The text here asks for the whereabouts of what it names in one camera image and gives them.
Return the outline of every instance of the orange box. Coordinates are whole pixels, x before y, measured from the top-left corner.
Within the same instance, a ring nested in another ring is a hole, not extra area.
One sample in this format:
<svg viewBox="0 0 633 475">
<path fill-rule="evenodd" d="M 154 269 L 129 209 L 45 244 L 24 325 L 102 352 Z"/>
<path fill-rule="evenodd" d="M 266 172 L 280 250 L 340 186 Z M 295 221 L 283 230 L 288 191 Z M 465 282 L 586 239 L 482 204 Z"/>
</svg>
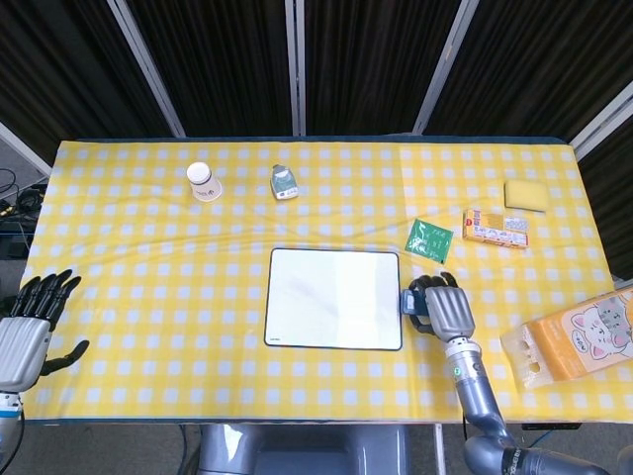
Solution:
<svg viewBox="0 0 633 475">
<path fill-rule="evenodd" d="M 595 297 L 501 337 L 525 388 L 577 379 L 633 358 L 633 289 Z"/>
</svg>

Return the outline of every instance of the gray robot arm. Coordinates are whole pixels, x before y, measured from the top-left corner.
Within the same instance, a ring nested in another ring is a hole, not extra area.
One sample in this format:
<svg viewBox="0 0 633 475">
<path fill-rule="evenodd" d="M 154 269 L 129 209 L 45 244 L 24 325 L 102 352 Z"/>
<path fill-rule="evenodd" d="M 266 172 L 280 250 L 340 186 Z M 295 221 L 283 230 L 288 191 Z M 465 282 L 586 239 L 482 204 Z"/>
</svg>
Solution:
<svg viewBox="0 0 633 475">
<path fill-rule="evenodd" d="M 81 357 L 88 341 L 80 341 L 66 356 L 45 360 L 50 337 L 66 299 L 79 284 L 71 271 L 36 277 L 18 294 L 11 313 L 0 319 L 0 473 L 10 460 L 5 451 L 24 413 L 20 393 L 30 389 L 40 376 L 65 368 Z"/>
<path fill-rule="evenodd" d="M 411 283 L 423 293 L 430 324 L 411 316 L 422 333 L 444 342 L 466 420 L 482 434 L 465 444 L 465 458 L 475 475 L 608 475 L 584 460 L 540 448 L 520 448 L 508 432 L 486 374 L 481 348 L 470 337 L 475 322 L 464 291 L 453 276 L 422 276 Z"/>
</svg>

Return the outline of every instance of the snack box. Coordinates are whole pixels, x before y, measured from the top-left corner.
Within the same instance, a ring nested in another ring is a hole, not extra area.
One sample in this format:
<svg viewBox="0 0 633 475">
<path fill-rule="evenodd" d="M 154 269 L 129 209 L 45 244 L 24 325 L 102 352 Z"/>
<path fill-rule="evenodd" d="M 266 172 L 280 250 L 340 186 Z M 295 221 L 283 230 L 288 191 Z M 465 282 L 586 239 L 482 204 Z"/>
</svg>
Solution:
<svg viewBox="0 0 633 475">
<path fill-rule="evenodd" d="M 633 359 L 633 289 L 616 290 L 523 324 L 501 344 L 526 389 Z"/>
<path fill-rule="evenodd" d="M 505 247 L 526 248 L 527 221 L 480 210 L 464 212 L 464 239 Z"/>
</svg>

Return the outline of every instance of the black curtain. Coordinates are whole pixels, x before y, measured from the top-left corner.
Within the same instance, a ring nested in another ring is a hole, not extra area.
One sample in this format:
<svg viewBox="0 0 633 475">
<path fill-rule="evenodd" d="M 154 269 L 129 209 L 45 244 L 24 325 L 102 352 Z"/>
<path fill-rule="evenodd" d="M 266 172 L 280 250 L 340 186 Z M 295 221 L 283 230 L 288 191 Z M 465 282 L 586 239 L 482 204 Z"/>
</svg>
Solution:
<svg viewBox="0 0 633 475">
<path fill-rule="evenodd" d="M 187 136 L 292 134 L 284 0 L 128 0 Z"/>
<path fill-rule="evenodd" d="M 458 0 L 306 0 L 309 135 L 411 132 Z"/>
<path fill-rule="evenodd" d="M 633 80 L 633 2 L 482 0 L 424 131 L 570 141 Z"/>
<path fill-rule="evenodd" d="M 105 1 L 0 2 L 0 121 L 48 163 L 60 140 L 171 133 Z"/>
<path fill-rule="evenodd" d="M 633 278 L 633 117 L 579 167 L 611 273 Z"/>
</svg>

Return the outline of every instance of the white cup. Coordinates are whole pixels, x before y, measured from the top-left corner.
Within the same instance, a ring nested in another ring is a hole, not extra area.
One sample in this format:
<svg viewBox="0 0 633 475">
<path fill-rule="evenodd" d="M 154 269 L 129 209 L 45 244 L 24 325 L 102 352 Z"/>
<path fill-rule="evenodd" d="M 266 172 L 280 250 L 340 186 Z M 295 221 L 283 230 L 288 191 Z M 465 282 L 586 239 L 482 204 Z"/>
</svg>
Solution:
<svg viewBox="0 0 633 475">
<path fill-rule="evenodd" d="M 187 168 L 187 178 L 194 198 L 200 201 L 214 201 L 222 195 L 222 184 L 211 172 L 207 163 L 196 161 Z"/>
</svg>

